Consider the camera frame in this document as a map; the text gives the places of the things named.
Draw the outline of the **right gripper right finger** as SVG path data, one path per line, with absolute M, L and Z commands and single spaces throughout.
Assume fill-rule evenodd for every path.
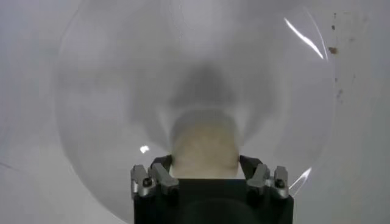
M 267 165 L 258 158 L 239 156 L 239 164 L 243 170 L 246 185 L 249 192 L 262 197 L 271 194 L 277 200 L 284 200 L 289 197 L 288 171 L 283 166 L 277 166 L 274 174 Z

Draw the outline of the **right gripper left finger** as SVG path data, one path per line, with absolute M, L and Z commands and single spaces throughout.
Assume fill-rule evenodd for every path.
M 130 191 L 132 200 L 149 198 L 160 191 L 163 195 L 171 195 L 179 190 L 179 180 L 169 173 L 172 156 L 155 158 L 146 169 L 143 165 L 134 165 L 130 171 Z

